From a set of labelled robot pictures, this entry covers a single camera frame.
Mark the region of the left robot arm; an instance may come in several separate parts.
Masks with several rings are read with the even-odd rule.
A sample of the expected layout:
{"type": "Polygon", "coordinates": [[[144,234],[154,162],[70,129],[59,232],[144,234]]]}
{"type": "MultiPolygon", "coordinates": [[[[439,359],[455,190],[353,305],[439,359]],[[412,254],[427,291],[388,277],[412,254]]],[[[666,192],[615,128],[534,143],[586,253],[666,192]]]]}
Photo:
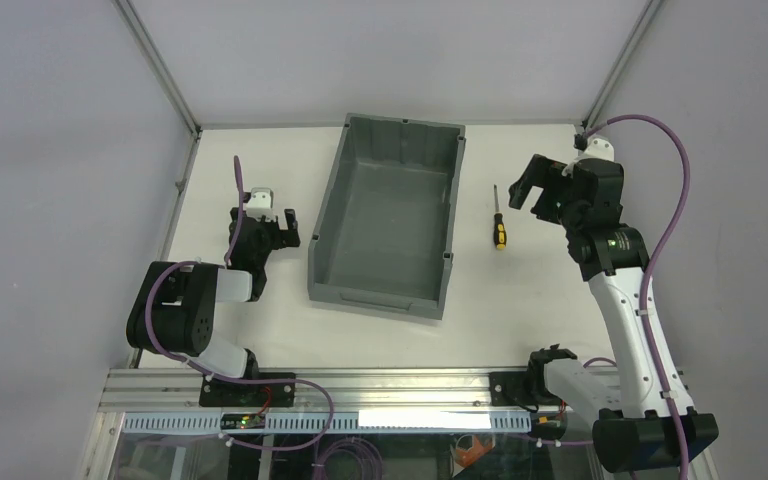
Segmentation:
{"type": "Polygon", "coordinates": [[[255,354],[214,332],[218,303],[256,302],[266,284],[270,254],[300,246],[296,212],[286,209],[286,226],[276,216],[230,211],[230,264],[198,261],[149,265],[126,323],[136,349],[184,362],[205,375],[258,381],[255,354]]]}

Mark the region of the black yellow screwdriver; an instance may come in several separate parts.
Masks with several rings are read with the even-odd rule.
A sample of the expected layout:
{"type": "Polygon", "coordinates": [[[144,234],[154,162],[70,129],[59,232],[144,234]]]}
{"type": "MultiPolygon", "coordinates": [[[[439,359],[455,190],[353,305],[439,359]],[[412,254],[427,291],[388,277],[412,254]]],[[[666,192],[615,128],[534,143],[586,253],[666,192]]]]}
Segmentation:
{"type": "Polygon", "coordinates": [[[504,225],[504,217],[501,211],[501,205],[499,201],[498,186],[493,185],[494,196],[494,231],[493,242],[497,250],[503,250],[507,244],[507,232],[504,225]]]}

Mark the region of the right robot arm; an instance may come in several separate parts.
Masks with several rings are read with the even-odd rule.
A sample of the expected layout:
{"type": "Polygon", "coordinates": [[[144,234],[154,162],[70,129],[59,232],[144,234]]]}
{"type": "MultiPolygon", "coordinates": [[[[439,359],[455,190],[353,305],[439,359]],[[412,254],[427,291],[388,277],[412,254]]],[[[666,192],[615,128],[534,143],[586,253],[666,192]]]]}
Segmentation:
{"type": "Polygon", "coordinates": [[[700,413],[672,363],[646,277],[651,261],[641,234],[621,220],[624,170],[603,159],[564,164],[536,154],[509,188],[521,209],[533,188],[540,220],[565,231],[609,334],[620,389],[609,390],[577,356],[558,346],[530,355],[520,402],[561,400],[590,426],[604,470],[639,472],[690,462],[719,435],[711,413],[700,413]]]}

